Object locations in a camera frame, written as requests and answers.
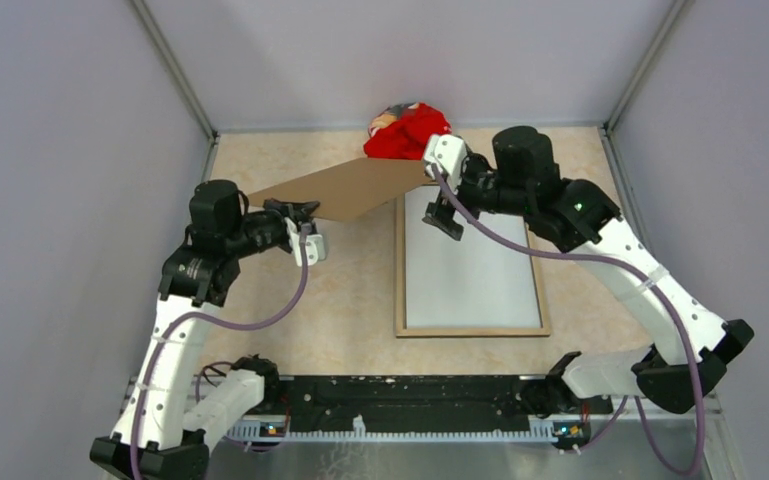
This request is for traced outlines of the brown backing board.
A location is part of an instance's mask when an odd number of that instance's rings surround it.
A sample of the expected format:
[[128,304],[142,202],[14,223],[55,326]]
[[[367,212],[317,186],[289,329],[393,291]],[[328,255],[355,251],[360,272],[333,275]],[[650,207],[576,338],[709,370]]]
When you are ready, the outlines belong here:
[[269,199],[318,201],[315,217],[350,222],[428,182],[417,160],[362,157],[250,193],[248,198],[258,207]]

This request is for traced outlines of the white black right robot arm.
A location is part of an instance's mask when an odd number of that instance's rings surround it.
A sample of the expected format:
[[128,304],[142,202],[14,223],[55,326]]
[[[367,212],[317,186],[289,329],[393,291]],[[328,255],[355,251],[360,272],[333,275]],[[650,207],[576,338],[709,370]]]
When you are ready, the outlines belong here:
[[421,160],[439,186],[423,220],[452,239],[484,213],[521,219],[549,242],[549,257],[585,268],[647,331],[651,344],[603,354],[566,354],[551,369],[549,404],[572,412],[596,396],[645,398],[661,409],[693,409],[724,377],[754,336],[742,319],[703,306],[646,249],[618,205],[595,183],[560,173],[551,139],[514,126],[492,140],[493,154],[460,137],[430,136]]

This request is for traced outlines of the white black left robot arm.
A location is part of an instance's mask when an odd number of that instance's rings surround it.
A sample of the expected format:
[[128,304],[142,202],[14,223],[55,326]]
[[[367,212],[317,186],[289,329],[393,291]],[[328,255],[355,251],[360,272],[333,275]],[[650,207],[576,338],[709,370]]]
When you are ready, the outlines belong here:
[[[257,355],[232,363],[205,397],[188,404],[195,368],[212,327],[251,332],[285,318],[299,303],[311,266],[327,247],[318,233],[315,200],[269,198],[257,211],[230,180],[195,187],[190,222],[161,269],[151,339],[127,405],[106,436],[93,441],[90,460],[116,479],[202,479],[216,445],[247,412],[279,404],[277,368]],[[294,295],[277,313],[253,323],[222,320],[242,259],[280,249],[301,270]]]

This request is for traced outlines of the crumpled red cloth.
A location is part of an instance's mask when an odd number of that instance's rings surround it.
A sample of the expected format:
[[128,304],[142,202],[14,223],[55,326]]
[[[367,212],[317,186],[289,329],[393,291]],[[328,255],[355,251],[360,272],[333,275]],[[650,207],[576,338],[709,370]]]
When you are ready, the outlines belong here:
[[363,145],[367,157],[421,160],[429,138],[452,132],[446,116],[424,103],[402,103],[388,107],[372,119]]

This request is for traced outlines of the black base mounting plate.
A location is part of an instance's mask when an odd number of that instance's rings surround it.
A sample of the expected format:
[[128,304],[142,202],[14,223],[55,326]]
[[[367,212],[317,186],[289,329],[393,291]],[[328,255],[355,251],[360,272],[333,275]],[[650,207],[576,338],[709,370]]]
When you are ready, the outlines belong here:
[[556,379],[521,375],[294,376],[271,383],[246,419],[286,420],[292,433],[526,432],[537,421],[610,414]]

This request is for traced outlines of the aluminium front rail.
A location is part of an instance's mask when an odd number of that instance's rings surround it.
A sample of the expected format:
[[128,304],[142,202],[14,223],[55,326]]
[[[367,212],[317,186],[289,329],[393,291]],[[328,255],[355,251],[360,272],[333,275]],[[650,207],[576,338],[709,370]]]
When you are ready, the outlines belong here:
[[556,442],[608,420],[619,397],[579,400],[532,375],[268,375],[228,438],[287,442]]

